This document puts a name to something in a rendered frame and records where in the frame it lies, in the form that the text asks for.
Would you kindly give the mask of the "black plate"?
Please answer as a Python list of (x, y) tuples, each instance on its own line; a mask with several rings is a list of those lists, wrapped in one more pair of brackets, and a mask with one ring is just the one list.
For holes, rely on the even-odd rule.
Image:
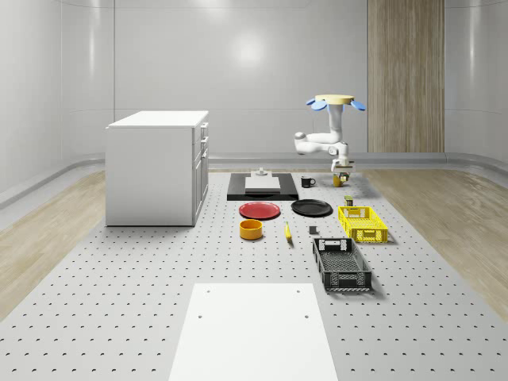
[(297, 200), (291, 204), (291, 209), (305, 217), (326, 217), (333, 213), (330, 204), (317, 199)]

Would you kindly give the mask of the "yellow basket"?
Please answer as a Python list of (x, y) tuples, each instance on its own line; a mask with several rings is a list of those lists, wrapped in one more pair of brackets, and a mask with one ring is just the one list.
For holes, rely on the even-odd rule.
[(387, 226), (370, 206), (340, 206), (338, 219), (356, 242), (387, 242)]

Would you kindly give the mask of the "red plate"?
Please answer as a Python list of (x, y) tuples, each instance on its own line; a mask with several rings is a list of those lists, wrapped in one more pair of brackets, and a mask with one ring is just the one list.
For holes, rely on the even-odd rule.
[(239, 207), (239, 213), (248, 219), (267, 220), (278, 217), (280, 208), (271, 202), (247, 202)]

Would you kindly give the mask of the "black stove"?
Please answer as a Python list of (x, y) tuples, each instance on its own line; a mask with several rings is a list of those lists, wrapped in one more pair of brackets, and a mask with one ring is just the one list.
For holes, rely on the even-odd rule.
[(277, 173), (269, 171), (266, 177), (273, 177), (279, 180), (280, 191), (262, 190), (247, 192), (245, 190), (245, 179), (254, 175), (252, 171), (247, 173), (232, 173), (227, 192), (228, 201), (296, 201), (299, 200), (298, 191), (290, 173)]

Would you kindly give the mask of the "dark grey basket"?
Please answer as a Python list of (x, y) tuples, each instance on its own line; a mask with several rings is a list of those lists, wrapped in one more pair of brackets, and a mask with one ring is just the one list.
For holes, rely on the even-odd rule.
[(325, 289), (371, 289), (371, 269), (351, 238), (314, 238), (314, 258)]

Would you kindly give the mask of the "yellow bowl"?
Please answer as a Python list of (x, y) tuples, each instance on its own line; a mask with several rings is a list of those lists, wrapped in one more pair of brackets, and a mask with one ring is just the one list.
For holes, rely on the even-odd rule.
[(243, 220), (240, 223), (240, 236), (245, 240), (254, 241), (263, 236), (263, 224), (256, 219)]

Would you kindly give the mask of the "white board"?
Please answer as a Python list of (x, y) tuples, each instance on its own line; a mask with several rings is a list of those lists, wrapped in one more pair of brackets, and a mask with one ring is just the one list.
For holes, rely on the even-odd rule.
[(197, 283), (169, 381), (337, 381), (310, 283)]

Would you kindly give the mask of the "white cabinet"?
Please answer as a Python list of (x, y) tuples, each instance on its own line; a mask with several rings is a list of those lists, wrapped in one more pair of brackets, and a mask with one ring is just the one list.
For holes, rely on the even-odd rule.
[(195, 225), (208, 191), (208, 117), (140, 111), (106, 128), (107, 225)]

